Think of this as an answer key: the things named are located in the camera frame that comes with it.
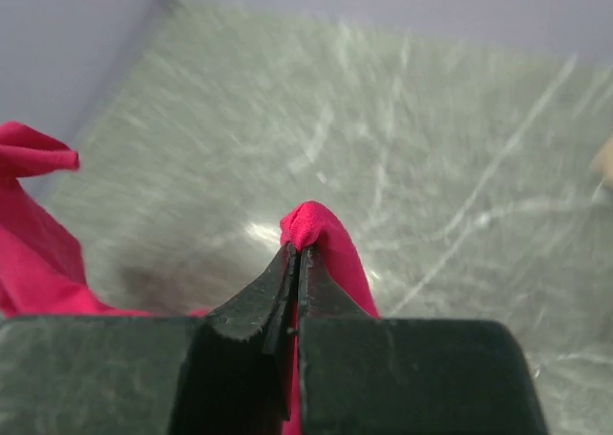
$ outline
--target red fabric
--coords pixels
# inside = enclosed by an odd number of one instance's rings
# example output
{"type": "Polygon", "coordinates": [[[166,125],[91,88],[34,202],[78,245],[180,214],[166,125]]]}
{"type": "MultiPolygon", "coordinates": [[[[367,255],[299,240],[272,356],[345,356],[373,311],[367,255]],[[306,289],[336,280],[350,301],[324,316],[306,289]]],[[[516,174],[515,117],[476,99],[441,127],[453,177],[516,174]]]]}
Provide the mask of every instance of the red fabric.
{"type": "MultiPolygon", "coordinates": [[[[18,314],[148,315],[107,306],[89,289],[80,244],[21,188],[19,177],[77,170],[66,145],[17,122],[0,126],[0,310],[18,314]]],[[[281,244],[299,250],[317,242],[332,278],[370,315],[377,315],[362,264],[338,218],[305,202],[281,220],[281,244]]],[[[194,315],[205,314],[200,309],[194,315]]],[[[294,366],[292,418],[284,435],[299,435],[298,366],[294,366]]]]}

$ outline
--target marble floor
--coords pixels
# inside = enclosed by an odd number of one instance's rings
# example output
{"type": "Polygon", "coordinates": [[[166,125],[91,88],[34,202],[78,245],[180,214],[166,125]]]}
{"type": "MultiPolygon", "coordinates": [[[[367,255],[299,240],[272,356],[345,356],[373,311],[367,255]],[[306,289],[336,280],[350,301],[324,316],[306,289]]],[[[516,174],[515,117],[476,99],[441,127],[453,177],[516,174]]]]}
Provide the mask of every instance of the marble floor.
{"type": "Polygon", "coordinates": [[[45,205],[121,307],[223,302],[303,200],[381,311],[506,323],[554,434],[610,433],[611,68],[214,5],[174,10],[45,205]]]}

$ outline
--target white wall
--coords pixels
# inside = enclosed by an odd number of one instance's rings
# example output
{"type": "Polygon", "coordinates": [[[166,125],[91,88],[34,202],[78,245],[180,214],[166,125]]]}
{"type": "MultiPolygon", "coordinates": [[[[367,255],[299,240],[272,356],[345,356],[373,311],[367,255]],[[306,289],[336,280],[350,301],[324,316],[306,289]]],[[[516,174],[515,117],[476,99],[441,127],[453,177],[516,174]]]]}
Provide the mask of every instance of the white wall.
{"type": "Polygon", "coordinates": [[[613,0],[240,0],[613,62],[613,0]]]}
{"type": "Polygon", "coordinates": [[[0,121],[70,141],[155,2],[0,0],[0,121]]]}

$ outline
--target pink cloth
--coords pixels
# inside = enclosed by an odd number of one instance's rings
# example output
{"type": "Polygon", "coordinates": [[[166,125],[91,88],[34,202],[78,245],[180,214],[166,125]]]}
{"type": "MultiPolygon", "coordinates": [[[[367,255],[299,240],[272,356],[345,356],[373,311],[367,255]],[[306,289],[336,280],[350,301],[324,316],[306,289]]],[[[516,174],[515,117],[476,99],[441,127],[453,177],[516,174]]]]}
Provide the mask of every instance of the pink cloth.
{"type": "MultiPolygon", "coordinates": [[[[79,241],[32,200],[17,180],[78,168],[78,154],[60,141],[17,122],[0,126],[0,310],[7,317],[148,315],[114,309],[98,299],[85,281],[79,241]]],[[[281,220],[281,229],[281,244],[291,241],[302,250],[317,242],[331,277],[365,311],[377,316],[357,251],[330,210],[317,202],[305,202],[281,220]]],[[[203,309],[192,312],[204,313],[203,309]]],[[[292,417],[284,426],[284,435],[301,433],[296,363],[293,383],[292,417]]]]}

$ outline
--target beige object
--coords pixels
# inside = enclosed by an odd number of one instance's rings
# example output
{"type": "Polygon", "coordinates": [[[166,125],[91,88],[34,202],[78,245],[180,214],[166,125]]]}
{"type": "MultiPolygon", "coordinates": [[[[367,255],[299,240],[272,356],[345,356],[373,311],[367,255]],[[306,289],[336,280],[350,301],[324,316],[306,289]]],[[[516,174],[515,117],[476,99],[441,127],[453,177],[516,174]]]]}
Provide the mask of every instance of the beige object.
{"type": "Polygon", "coordinates": [[[596,154],[592,161],[592,168],[602,173],[604,184],[613,187],[613,137],[609,138],[596,154]]]}

